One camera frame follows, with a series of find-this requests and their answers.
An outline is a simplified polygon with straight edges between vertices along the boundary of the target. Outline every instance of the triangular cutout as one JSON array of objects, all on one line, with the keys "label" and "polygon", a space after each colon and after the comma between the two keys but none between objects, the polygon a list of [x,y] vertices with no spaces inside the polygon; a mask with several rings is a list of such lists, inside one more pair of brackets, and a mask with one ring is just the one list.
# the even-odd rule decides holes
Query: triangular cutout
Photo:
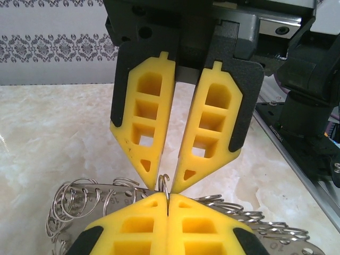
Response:
[{"label": "triangular cutout", "polygon": [[196,174],[195,171],[185,170],[184,178],[183,179],[186,181],[187,179],[193,177],[195,174]]},{"label": "triangular cutout", "polygon": [[158,206],[158,202],[155,200],[149,204],[146,205],[147,207],[157,207]]},{"label": "triangular cutout", "polygon": [[191,208],[191,206],[187,205],[187,204],[184,203],[184,202],[180,202],[180,203],[178,204],[178,207],[180,207],[180,208]]},{"label": "triangular cutout", "polygon": [[147,172],[150,171],[151,161],[146,160],[146,159],[141,159],[140,163],[143,165],[145,171],[147,171]]}]

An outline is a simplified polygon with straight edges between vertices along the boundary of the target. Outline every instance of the metal ring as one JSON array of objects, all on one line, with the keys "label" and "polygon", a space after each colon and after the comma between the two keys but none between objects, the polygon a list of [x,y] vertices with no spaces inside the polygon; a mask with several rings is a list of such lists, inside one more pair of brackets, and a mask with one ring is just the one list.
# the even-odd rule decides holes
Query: metal ring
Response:
[{"label": "metal ring", "polygon": [[61,241],[61,246],[59,248],[59,255],[63,255],[64,254],[63,249],[65,248],[65,245],[66,245],[66,241],[62,240]]},{"label": "metal ring", "polygon": [[[66,195],[66,192],[67,192],[67,190],[69,189],[69,187],[72,185],[72,184],[78,184],[77,183],[77,181],[81,181],[81,180],[85,180],[85,181],[89,181],[90,183],[92,183],[92,184],[98,184],[98,182],[96,181],[96,180],[94,180],[94,179],[90,179],[90,178],[79,178],[79,179],[77,179],[77,180],[74,180],[73,182],[70,182],[65,188],[64,188],[64,191],[63,191],[63,193],[62,193],[62,203],[61,203],[61,207],[62,207],[62,211],[63,211],[63,213],[65,213],[68,217],[70,217],[71,219],[74,219],[74,218],[79,218],[79,217],[81,217],[81,216],[74,216],[74,215],[71,215],[71,214],[69,214],[69,211],[71,210],[71,208],[68,208],[67,210],[65,209],[65,207],[64,207],[64,203],[63,203],[63,201],[64,201],[64,199],[65,199],[65,195]],[[87,203],[87,194],[85,194],[85,196],[84,196],[84,198],[85,198],[85,203]]]},{"label": "metal ring", "polygon": [[221,197],[222,195],[220,194],[219,195],[207,195],[205,197],[195,198],[194,200],[198,202],[204,202],[204,201],[211,201],[211,200],[219,199]]},{"label": "metal ring", "polygon": [[219,199],[214,199],[214,200],[208,200],[208,201],[211,201],[211,203],[215,204],[215,205],[218,205],[220,203],[224,203],[224,199],[222,198],[219,198]]},{"label": "metal ring", "polygon": [[236,203],[222,202],[215,205],[217,207],[227,210],[227,214],[238,214],[243,211],[244,207]]},{"label": "metal ring", "polygon": [[94,209],[97,207],[98,203],[100,202],[101,190],[98,189],[98,188],[95,188],[95,191],[96,191],[96,202],[95,202],[94,206],[86,214],[76,217],[77,219],[80,219],[80,218],[83,218],[83,217],[90,215],[94,211]]},{"label": "metal ring", "polygon": [[294,227],[285,227],[282,230],[283,232],[290,233],[291,235],[302,235],[302,234],[307,235],[309,233],[307,230],[294,228]]},{"label": "metal ring", "polygon": [[262,215],[261,217],[249,217],[249,219],[246,220],[245,222],[248,222],[248,223],[259,223],[264,218],[265,218],[264,215]]},{"label": "metal ring", "polygon": [[[60,214],[58,213],[58,211],[57,211],[57,206],[58,206],[58,203],[59,203],[59,202],[60,202],[61,205],[63,205],[63,200],[62,200],[62,198],[60,197],[60,195],[62,195],[62,192],[64,192],[64,188],[65,188],[66,186],[67,186],[67,184],[66,184],[66,185],[63,184],[63,185],[61,186],[61,188],[60,188],[60,189],[57,191],[57,193],[55,194],[54,200],[53,200],[53,202],[52,202],[52,217],[55,218],[55,219],[57,219],[57,220],[60,220],[61,222],[64,222],[64,223],[70,222],[72,219],[71,219],[71,218],[69,218],[69,219],[66,218],[66,215],[65,215],[63,209],[62,209],[61,215],[60,215]],[[70,204],[68,204],[67,209],[68,209],[68,210],[71,209],[71,205],[70,205]]]},{"label": "metal ring", "polygon": [[54,245],[53,245],[52,255],[57,255],[57,243],[54,243]]},{"label": "metal ring", "polygon": [[284,227],[287,228],[288,225],[285,222],[263,222],[263,224],[267,224],[272,227]]},{"label": "metal ring", "polygon": [[110,201],[110,199],[111,199],[111,197],[112,197],[113,195],[116,195],[116,191],[113,190],[113,189],[110,189],[110,190],[109,190],[109,193],[107,194],[107,196],[106,196],[106,198],[105,198],[105,201],[104,201],[104,205],[103,205],[103,217],[106,216],[106,213],[107,213],[107,206],[108,206],[108,203],[109,203],[109,201]]},{"label": "metal ring", "polygon": [[136,181],[134,181],[134,180],[132,180],[132,179],[129,179],[129,178],[117,177],[117,178],[115,178],[115,179],[113,180],[113,183],[115,183],[116,181],[126,181],[126,182],[130,182],[130,183],[133,183],[133,184],[139,186],[139,183],[138,183],[138,182],[136,182]]},{"label": "metal ring", "polygon": [[[69,214],[69,212],[72,210],[72,206],[73,206],[73,201],[75,198],[75,190],[70,190],[71,191],[71,198],[70,198],[70,202],[68,202],[68,199],[64,197],[65,191],[67,189],[63,190],[62,196],[60,198],[60,207],[62,209],[62,215],[58,215],[57,211],[55,210],[56,206],[58,205],[58,203],[55,203],[55,207],[54,207],[54,213],[56,214],[57,217],[59,217],[58,219],[62,222],[70,222],[74,219],[74,216]],[[65,209],[64,206],[64,201],[67,202],[67,209]]]},{"label": "metal ring", "polygon": [[60,220],[54,219],[53,221],[55,221],[55,227],[52,228],[51,226],[51,217],[50,214],[48,214],[47,216],[47,220],[46,220],[46,224],[45,224],[45,230],[46,230],[46,234],[49,238],[53,239],[55,237],[58,236],[59,231],[65,226],[65,223],[61,222]]},{"label": "metal ring", "polygon": [[262,217],[263,216],[262,211],[244,211],[242,214],[249,216],[249,217]]},{"label": "metal ring", "polygon": [[131,187],[133,188],[133,201],[132,203],[136,203],[137,202],[137,188],[135,186],[133,186],[131,183],[126,183],[126,182],[120,182],[120,181],[115,181],[112,183],[112,185],[115,186],[124,186],[124,187]]},{"label": "metal ring", "polygon": [[169,203],[170,203],[170,196],[169,196],[169,192],[168,192],[168,187],[166,186],[165,179],[166,179],[166,181],[170,181],[170,177],[167,174],[160,175],[158,177],[158,191],[165,193],[166,202],[169,205]]},{"label": "metal ring", "polygon": [[84,204],[83,204],[83,208],[81,209],[81,211],[77,214],[78,216],[80,216],[80,215],[82,215],[82,213],[84,212],[84,210],[85,210],[85,207],[86,207],[86,205],[87,205],[87,201],[88,201],[88,198],[87,198],[87,196],[88,196],[88,191],[86,190],[86,189],[82,189],[82,191],[84,192],[84,198],[85,198],[85,202],[84,202]]},{"label": "metal ring", "polygon": [[291,236],[291,235],[285,235],[282,233],[267,233],[265,238],[271,239],[271,240],[278,240],[278,241],[293,241],[293,242],[304,242],[310,239],[310,236]]}]

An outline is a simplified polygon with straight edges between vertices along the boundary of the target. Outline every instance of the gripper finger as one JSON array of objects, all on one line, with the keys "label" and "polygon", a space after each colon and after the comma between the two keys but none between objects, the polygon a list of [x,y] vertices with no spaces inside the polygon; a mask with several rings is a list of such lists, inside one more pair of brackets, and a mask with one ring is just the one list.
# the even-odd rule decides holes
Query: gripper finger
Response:
[{"label": "gripper finger", "polygon": [[86,227],[66,255],[167,255],[167,202],[156,193]]},{"label": "gripper finger", "polygon": [[175,88],[176,64],[167,57],[167,52],[161,52],[129,72],[122,125],[110,124],[114,137],[150,190],[158,177]]},{"label": "gripper finger", "polygon": [[[222,62],[202,72],[186,123],[172,193],[180,193],[237,158],[229,150],[242,93]],[[193,148],[204,150],[194,155]]]}]

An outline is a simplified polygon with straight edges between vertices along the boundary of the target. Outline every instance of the screw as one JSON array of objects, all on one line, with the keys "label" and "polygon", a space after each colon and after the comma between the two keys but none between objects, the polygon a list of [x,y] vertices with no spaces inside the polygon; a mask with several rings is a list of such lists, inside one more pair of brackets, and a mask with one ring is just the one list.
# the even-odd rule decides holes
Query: screw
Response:
[{"label": "screw", "polygon": [[288,34],[290,31],[289,27],[279,27],[278,29],[275,30],[275,33],[279,36],[284,36]]},{"label": "screw", "polygon": [[334,164],[334,172],[335,173],[340,173],[340,163],[335,163]]}]

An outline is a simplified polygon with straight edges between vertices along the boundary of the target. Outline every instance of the printed number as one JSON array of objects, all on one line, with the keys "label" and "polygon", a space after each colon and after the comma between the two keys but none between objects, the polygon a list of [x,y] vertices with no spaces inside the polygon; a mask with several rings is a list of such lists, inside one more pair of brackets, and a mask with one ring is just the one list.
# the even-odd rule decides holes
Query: printed number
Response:
[{"label": "printed number", "polygon": [[272,250],[278,249],[277,251],[283,251],[283,245],[282,245],[282,244],[279,246],[279,244],[277,244],[277,243],[271,243],[269,247],[270,247]]},{"label": "printed number", "polygon": [[124,199],[125,205],[129,206],[133,204],[133,200],[132,199]]},{"label": "printed number", "polygon": [[116,197],[110,198],[110,202],[114,205],[115,203],[119,203]]}]

